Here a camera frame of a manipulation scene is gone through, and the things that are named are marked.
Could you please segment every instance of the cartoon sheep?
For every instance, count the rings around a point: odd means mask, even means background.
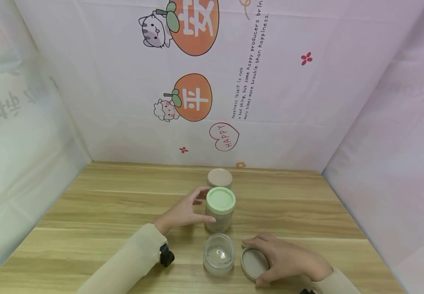
[[[154,104],[154,114],[160,119],[169,123],[170,120],[177,120],[180,114],[171,101],[159,99],[158,103]]]

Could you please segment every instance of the wood grain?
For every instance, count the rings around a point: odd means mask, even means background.
[[[75,293],[141,226],[195,186],[210,167],[92,162],[0,269],[0,294]],[[154,267],[130,293],[299,293],[301,276],[255,289],[241,272],[241,239],[259,232],[318,251],[363,294],[404,293],[376,251],[314,171],[228,168],[237,196],[232,228],[237,257],[227,278],[202,266],[203,225],[168,235],[176,260]],[[196,207],[202,213],[204,207]]]

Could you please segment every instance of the sleeve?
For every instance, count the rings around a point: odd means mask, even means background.
[[[159,262],[160,247],[165,242],[165,236],[155,225],[144,225],[78,289],[77,294],[126,294]]]
[[[333,273],[323,281],[313,282],[312,287],[317,294],[360,294],[339,269],[333,269]]]

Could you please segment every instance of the red flower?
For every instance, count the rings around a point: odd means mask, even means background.
[[[311,52],[308,52],[307,55],[302,55],[301,58],[303,59],[302,65],[305,65],[307,62],[311,62],[313,58],[310,57],[312,55]]]

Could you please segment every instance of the jar lid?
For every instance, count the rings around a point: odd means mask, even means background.
[[[271,268],[271,263],[258,248],[246,247],[242,252],[241,266],[244,275],[256,281],[260,275]]]
[[[207,207],[215,214],[224,215],[235,208],[235,195],[225,187],[215,187],[207,192]]]
[[[227,187],[232,184],[232,174],[223,168],[215,168],[207,174],[207,182],[213,187]]]

